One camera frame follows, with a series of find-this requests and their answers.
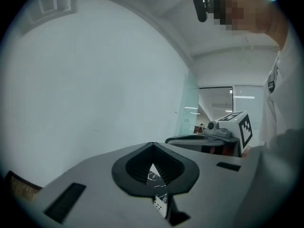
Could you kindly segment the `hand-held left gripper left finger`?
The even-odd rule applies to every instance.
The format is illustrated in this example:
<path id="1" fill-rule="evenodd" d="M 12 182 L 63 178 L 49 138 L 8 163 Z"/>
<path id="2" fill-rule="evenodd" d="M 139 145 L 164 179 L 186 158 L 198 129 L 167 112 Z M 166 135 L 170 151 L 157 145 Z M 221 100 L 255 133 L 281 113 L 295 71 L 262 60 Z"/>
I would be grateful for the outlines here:
<path id="1" fill-rule="evenodd" d="M 36 197 L 35 220 L 44 228 L 169 228 L 169 222 L 160 215 L 151 198 L 128 195 L 112 178 L 116 160 L 142 146 L 137 144 L 91 157 L 64 172 Z M 72 183 L 83 184 L 85 190 L 60 224 L 44 211 Z"/>

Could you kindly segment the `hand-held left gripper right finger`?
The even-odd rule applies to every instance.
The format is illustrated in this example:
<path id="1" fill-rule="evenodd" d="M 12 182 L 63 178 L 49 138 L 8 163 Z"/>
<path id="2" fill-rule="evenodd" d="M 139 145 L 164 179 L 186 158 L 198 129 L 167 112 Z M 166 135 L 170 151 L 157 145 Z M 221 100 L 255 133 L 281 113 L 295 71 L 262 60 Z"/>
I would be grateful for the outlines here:
<path id="1" fill-rule="evenodd" d="M 154 227 L 170 222 L 179 228 L 237 228 L 237 211 L 245 196 L 242 159 L 154 143 L 154 165 L 168 193 L 167 218 L 154 216 Z"/>

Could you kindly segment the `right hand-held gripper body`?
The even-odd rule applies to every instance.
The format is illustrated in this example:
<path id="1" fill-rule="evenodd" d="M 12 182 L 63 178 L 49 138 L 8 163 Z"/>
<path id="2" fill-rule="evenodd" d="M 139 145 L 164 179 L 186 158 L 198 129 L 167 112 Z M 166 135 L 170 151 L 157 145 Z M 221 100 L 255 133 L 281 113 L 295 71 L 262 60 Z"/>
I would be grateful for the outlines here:
<path id="1" fill-rule="evenodd" d="M 227 142 L 238 141 L 234 156 L 242 156 L 253 137 L 247 111 L 233 112 L 215 121 L 209 122 L 204 134 Z"/>

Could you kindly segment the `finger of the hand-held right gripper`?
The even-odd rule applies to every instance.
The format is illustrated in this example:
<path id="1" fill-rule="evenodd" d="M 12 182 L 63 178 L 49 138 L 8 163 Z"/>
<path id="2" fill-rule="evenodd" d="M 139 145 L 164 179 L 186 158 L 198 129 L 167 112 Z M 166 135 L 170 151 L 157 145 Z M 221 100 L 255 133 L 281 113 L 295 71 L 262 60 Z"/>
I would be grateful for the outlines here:
<path id="1" fill-rule="evenodd" d="M 170 139 L 167 144 L 197 152 L 234 152 L 238 141 L 227 142 L 215 138 L 205 139 Z"/>
<path id="2" fill-rule="evenodd" d="M 170 140 L 206 140 L 209 137 L 204 134 L 188 134 L 170 137 Z"/>

